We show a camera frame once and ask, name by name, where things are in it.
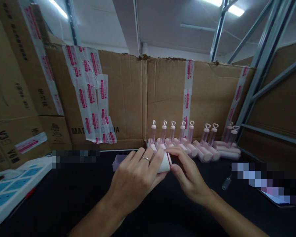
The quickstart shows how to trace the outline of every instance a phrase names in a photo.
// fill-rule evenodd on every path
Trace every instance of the ceiling light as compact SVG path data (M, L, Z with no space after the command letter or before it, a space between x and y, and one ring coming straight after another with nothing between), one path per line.
M236 7L235 5L232 5L228 11L236 16L242 16L242 14L244 14L244 10L242 10L239 7Z
M217 6L217 7L220 7L220 6L222 5L222 3L223 3L222 0L203 0L203 1L208 2L208 3L210 3L210 4L213 4L213 5ZM238 16L238 17L239 17L239 16L242 16L242 14L244 14L244 10L242 10L242 9L239 8L239 7L236 7L235 5L232 5L232 6L228 9L228 11L229 11L230 13L232 13L232 14Z
M64 18L68 19L67 14L63 11L63 9L60 6L58 6L58 4L54 0L49 1L57 8L57 10L60 12L61 15L63 15Z

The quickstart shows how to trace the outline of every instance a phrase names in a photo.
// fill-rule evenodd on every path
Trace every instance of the white cap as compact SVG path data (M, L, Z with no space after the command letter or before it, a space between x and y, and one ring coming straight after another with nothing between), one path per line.
M162 129L167 129L167 121L166 120L163 121Z
M190 125L189 125L188 128L190 128L190 129L194 129L194 126L193 126L193 125L194 125L194 121L191 121L191 120L190 120Z
M234 124L233 122L230 122L230 123L229 123L229 126L228 126L227 128L228 128L228 129L233 129L233 124Z
M176 122L175 121L171 121L171 127L170 127L170 129L172 129L172 130L174 130L175 129L175 124L176 124Z
M153 129L156 129L157 128L156 121L155 120L152 120L151 128L153 128Z
M210 132L209 128L210 128L210 124L206 123L205 128L204 128L204 132Z
M238 129L239 129L240 127L239 126L233 126L233 130L231 130L230 132L232 133L232 134L238 134Z
M182 121L182 125L181 125L181 127L180 127L180 129L185 129L185 121Z
M212 132L217 132L217 128L219 127L218 124L213 123L213 128L211 129Z

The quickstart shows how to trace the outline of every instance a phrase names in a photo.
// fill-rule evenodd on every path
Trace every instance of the power strip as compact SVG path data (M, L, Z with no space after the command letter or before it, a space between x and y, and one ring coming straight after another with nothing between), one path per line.
M16 169L21 175L0 181L0 224L52 169L52 161L53 157L30 160Z

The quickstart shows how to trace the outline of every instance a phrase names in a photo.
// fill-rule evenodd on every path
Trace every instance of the right hand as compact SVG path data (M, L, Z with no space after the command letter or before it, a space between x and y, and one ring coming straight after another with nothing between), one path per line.
M195 162L181 147L175 146L167 148L165 151L170 155L177 156L183 165L185 174L177 164L171 165L171 171L178 179L187 197L200 205L206 205L213 197L213 192L203 180Z

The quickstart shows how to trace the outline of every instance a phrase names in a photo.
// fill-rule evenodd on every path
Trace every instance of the hand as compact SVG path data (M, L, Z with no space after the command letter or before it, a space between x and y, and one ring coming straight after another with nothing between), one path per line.
M185 174L177 164L171 165L171 171L178 179L181 188L193 202L200 205L206 205L208 200L213 196L203 180L195 162L183 151L181 147L175 146L165 150L170 155L178 156L181 161Z
M114 210L126 216L135 210L144 198L166 176L157 174L163 160L164 150L159 149L155 156L153 150L139 148L132 151L116 170L109 191L104 199L107 204L113 205Z

